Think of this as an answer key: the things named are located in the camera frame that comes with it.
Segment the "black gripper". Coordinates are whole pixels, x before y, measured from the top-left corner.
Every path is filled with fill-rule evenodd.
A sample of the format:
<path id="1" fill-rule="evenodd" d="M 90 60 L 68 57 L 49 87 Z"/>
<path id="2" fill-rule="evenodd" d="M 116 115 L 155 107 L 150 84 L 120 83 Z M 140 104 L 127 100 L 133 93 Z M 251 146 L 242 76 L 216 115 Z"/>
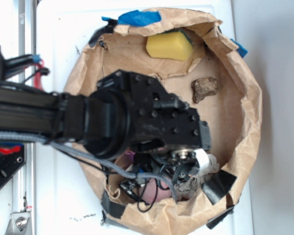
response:
<path id="1" fill-rule="evenodd" d="M 118 70 L 100 80 L 97 89 L 121 108 L 126 145 L 135 153 L 149 154 L 160 164 L 181 165 L 195 163 L 196 150 L 211 149 L 207 122 L 158 79 Z"/>

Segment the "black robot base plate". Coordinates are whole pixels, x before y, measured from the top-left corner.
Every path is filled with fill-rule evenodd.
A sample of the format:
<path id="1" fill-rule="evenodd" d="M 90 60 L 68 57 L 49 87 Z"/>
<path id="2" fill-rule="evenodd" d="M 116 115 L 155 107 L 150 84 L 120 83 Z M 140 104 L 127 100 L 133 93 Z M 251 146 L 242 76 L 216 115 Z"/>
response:
<path id="1" fill-rule="evenodd" d="M 0 142 L 0 190 L 25 163 L 25 147 L 23 144 Z"/>

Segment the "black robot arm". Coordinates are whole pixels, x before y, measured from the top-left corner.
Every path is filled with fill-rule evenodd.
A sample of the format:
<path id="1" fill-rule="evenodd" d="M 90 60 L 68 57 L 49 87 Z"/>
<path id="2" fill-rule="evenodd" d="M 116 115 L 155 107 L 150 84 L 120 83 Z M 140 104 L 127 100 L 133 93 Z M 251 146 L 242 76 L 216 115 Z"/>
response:
<path id="1" fill-rule="evenodd" d="M 80 143 L 106 160 L 131 149 L 176 165 L 193 160 L 196 149 L 211 149 L 208 124 L 196 109 L 156 78 L 122 70 L 100 80 L 88 96 L 0 81 L 0 131 Z"/>

